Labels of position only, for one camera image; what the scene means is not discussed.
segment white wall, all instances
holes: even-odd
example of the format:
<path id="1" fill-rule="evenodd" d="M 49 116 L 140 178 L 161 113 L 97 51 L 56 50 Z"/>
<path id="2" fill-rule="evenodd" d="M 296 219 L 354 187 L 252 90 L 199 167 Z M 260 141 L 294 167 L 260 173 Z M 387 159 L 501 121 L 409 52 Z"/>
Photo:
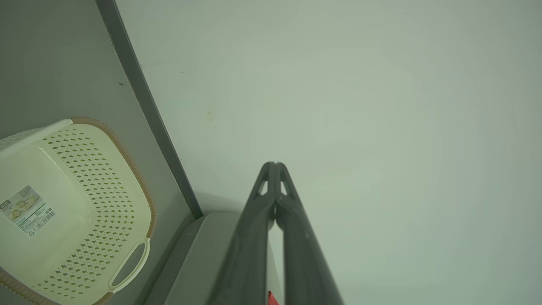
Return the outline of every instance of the white wall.
<path id="1" fill-rule="evenodd" d="M 93 117 L 113 128 L 156 202 L 157 226 L 147 263 L 109 302 L 143 304 L 193 217 L 130 88 L 96 3 L 0 1 L 0 138 L 72 116 Z M 0 287 L 0 304 L 30 302 Z"/>
<path id="2" fill-rule="evenodd" d="M 117 2 L 205 211 L 281 161 L 346 303 L 542 300 L 540 2 Z"/>

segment barcode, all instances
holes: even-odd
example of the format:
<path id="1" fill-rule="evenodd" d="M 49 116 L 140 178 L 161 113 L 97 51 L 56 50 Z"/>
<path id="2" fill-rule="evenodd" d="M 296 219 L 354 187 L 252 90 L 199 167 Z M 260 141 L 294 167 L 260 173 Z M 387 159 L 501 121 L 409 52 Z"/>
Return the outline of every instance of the barcode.
<path id="1" fill-rule="evenodd" d="M 38 230 L 41 229 L 41 228 L 42 228 L 46 223 L 48 223 L 48 222 L 51 220 L 51 218 L 53 218 L 55 215 L 56 215 L 56 214 L 55 214 L 55 211 L 52 211 L 52 210 L 51 210 L 51 212 L 49 212 L 49 214 L 47 214 L 47 216 L 43 217 L 43 219 L 40 220 L 40 222 L 38 222 L 38 223 L 36 224 L 36 228 L 37 228 Z"/>

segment gray floor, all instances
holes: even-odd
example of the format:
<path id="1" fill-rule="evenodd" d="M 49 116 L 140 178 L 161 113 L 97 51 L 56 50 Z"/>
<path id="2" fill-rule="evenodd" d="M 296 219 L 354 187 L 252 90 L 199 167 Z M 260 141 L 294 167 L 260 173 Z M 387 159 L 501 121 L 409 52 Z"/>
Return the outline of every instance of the gray floor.
<path id="1" fill-rule="evenodd" d="M 193 221 L 124 75 L 93 0 L 0 2 L 0 138 L 72 116 L 106 122 L 157 203 L 149 259 L 110 302 L 143 304 L 183 228 Z M 30 304 L 0 287 L 0 303 Z"/>

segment sticker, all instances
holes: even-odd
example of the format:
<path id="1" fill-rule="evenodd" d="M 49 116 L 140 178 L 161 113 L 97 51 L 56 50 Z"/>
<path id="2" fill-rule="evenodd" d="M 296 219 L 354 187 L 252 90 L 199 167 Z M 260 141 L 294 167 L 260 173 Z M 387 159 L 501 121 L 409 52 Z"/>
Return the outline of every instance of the sticker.
<path id="1" fill-rule="evenodd" d="M 0 210 L 29 237 L 34 236 L 56 216 L 50 204 L 45 202 L 30 185 L 23 187 L 10 199 L 1 203 Z"/>

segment cream plastic basket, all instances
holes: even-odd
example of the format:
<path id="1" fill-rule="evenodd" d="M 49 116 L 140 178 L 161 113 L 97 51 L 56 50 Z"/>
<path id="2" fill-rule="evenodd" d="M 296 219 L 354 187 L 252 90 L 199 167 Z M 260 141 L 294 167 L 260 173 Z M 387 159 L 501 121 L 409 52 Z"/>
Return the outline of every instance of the cream plastic basket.
<path id="1" fill-rule="evenodd" d="M 4 138 L 0 173 L 0 283 L 36 304 L 104 304 L 141 271 L 154 203 L 105 124 L 75 117 Z"/>

